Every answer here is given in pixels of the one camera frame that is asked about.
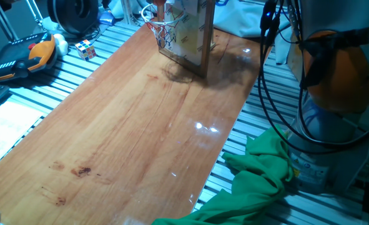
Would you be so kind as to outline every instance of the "mini basketball hoop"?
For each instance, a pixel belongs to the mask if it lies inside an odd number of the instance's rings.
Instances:
[[[167,1],[164,6],[149,4],[141,10],[142,19],[154,33],[160,48],[176,42],[176,27],[186,16],[183,1],[176,1],[179,2],[181,9],[173,6],[175,1]]]

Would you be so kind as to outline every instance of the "wooden table surface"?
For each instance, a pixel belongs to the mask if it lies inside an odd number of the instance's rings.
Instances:
[[[150,224],[190,213],[259,69],[258,43],[214,39],[202,80],[140,28],[1,160],[2,223]]]

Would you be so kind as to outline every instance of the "rubik's cube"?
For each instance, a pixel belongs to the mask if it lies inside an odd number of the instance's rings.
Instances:
[[[94,46],[88,40],[81,41],[75,44],[75,46],[79,56],[86,61],[94,58],[97,55]]]

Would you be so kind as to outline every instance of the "cardboard backboard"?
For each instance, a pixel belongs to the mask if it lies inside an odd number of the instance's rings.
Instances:
[[[159,46],[159,52],[196,75],[206,78],[209,53],[214,46],[215,0],[175,0],[170,3],[173,11],[182,11],[184,7],[185,16],[175,28],[167,27],[167,32],[175,29],[175,39],[164,47]],[[165,18],[173,14],[168,12]]]

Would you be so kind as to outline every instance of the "green cloth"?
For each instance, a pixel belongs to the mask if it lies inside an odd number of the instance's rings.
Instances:
[[[285,195],[283,180],[293,177],[288,146],[271,128],[257,139],[247,138],[245,155],[225,153],[237,173],[232,193],[221,190],[200,210],[181,219],[157,219],[153,225],[260,224],[267,207]]]

